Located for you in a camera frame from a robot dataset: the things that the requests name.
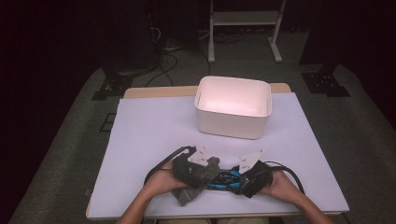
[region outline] metal stand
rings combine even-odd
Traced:
[[[347,89],[340,86],[332,75],[338,63],[325,63],[317,73],[302,73],[311,93],[326,93],[329,97],[350,96]]]
[[[282,62],[276,45],[280,23],[282,22],[286,0],[282,0],[279,11],[249,11],[249,12],[214,12],[213,0],[210,1],[209,43],[207,59],[210,63],[215,61],[215,45],[213,29],[218,25],[274,25],[274,33],[268,38],[271,50],[277,63]]]
[[[105,63],[102,69],[105,73],[104,80],[99,91],[96,91],[92,100],[105,100],[107,96],[123,96],[125,91],[131,88],[134,78],[152,72],[156,67],[148,69],[136,69],[132,67],[116,68],[114,65]]]

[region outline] white tabletop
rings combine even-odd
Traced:
[[[264,149],[262,161],[277,161],[299,176],[306,195],[326,213],[348,211],[348,205],[294,93],[274,93],[273,112],[262,138],[246,140],[200,133],[194,97],[120,100],[87,218],[122,215],[149,170],[183,146],[205,147],[220,158],[221,168],[238,165],[239,157]],[[231,192],[205,190],[180,207],[171,193],[154,198],[146,217],[273,216],[298,213],[291,204],[265,195],[251,199]]]

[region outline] white container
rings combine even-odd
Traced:
[[[198,129],[258,139],[272,111],[270,85],[235,77],[204,77],[195,96]]]

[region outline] black wire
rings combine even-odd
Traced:
[[[207,59],[206,55],[202,51],[198,50],[198,52],[200,52],[204,56],[204,58],[206,60],[206,64],[207,64],[207,75],[210,76],[210,63],[209,63],[209,60]]]
[[[261,171],[261,172],[258,172],[258,173],[255,174],[254,176],[256,176],[256,175],[262,175],[262,174],[267,173],[267,172],[270,172],[270,171],[286,171],[286,172],[288,172],[289,174],[291,174],[291,176],[293,176],[294,180],[295,180],[296,183],[297,183],[297,186],[298,186],[300,192],[302,192],[303,194],[305,194],[305,190],[304,190],[304,188],[303,188],[303,184],[301,183],[301,181],[300,181],[300,179],[298,178],[297,174],[295,174],[289,167],[284,166],[284,165],[282,165],[282,164],[280,164],[279,162],[276,162],[276,161],[267,161],[267,162],[275,163],[275,164],[277,164],[277,165],[279,165],[279,166],[270,166],[270,168],[268,168],[268,169],[266,169],[266,170],[263,170],[263,171]]]
[[[166,55],[166,61],[169,63],[168,55]],[[174,80],[169,76],[169,73],[167,71],[165,71],[165,69],[163,69],[162,64],[161,64],[161,71],[165,72],[164,75],[168,78],[169,82],[171,83],[171,86],[174,86]]]
[[[161,168],[161,169],[159,169],[160,171],[166,171],[166,172],[172,172],[172,170],[171,169],[163,169],[163,168]]]
[[[175,59],[175,64],[172,65],[172,67],[168,68],[167,70],[162,71],[160,74],[156,75],[155,77],[152,77],[148,81],[148,83],[146,83],[145,87],[147,87],[155,78],[159,77],[160,75],[167,74],[167,72],[171,71],[172,69],[174,69],[176,67],[176,65],[177,65],[177,57],[173,56],[172,54],[164,54],[164,55],[169,56],[171,58],[174,58]],[[169,77],[169,74],[167,75],[167,77],[171,80],[171,83],[173,85],[173,80],[172,80],[172,78]]]
[[[347,214],[345,213],[341,213],[341,215],[343,216],[343,218],[346,220],[347,224],[352,224],[352,222],[349,220],[349,218],[347,217]]]
[[[185,48],[184,45],[180,45],[178,47],[170,48],[170,46],[172,45],[171,41],[169,41],[168,46],[166,46],[166,43],[164,45],[165,45],[165,47],[163,48],[163,52],[167,52],[167,53],[177,52],[177,51],[183,50]]]
[[[161,161],[160,163],[158,163],[156,166],[154,166],[154,168],[152,168],[148,174],[146,175],[145,178],[145,182],[143,185],[146,184],[146,182],[148,182],[149,178],[158,170],[161,170],[163,168],[163,166],[169,162],[170,160],[172,160],[175,156],[177,156],[178,154],[182,153],[184,150],[188,149],[189,152],[193,152],[195,149],[195,147],[181,147],[178,150],[174,151],[172,154],[170,154],[168,157],[166,157],[163,161]]]

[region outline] gray carpet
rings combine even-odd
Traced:
[[[345,194],[352,223],[393,223],[396,220],[396,132],[357,77],[342,65],[335,71],[350,97],[330,98],[311,94],[302,72],[318,71],[320,65],[298,65],[307,33],[280,33],[278,47],[283,63],[275,63],[266,37],[244,35],[231,45],[215,45],[216,62],[210,75],[245,77],[266,82],[285,82],[296,92],[308,121]],[[201,51],[172,53],[177,66],[169,72],[175,86],[198,85],[209,75],[206,41]],[[173,58],[163,57],[163,67]],[[143,87],[159,74],[155,71],[134,80]],[[85,217],[92,189],[106,152],[109,132],[100,132],[108,113],[117,112],[120,97],[92,101],[105,80],[101,69],[92,74],[70,108],[35,179],[17,208],[11,223],[114,223]],[[150,86],[169,86],[165,76]],[[342,216],[337,223],[347,223]],[[285,223],[304,223],[302,217],[284,217]]]

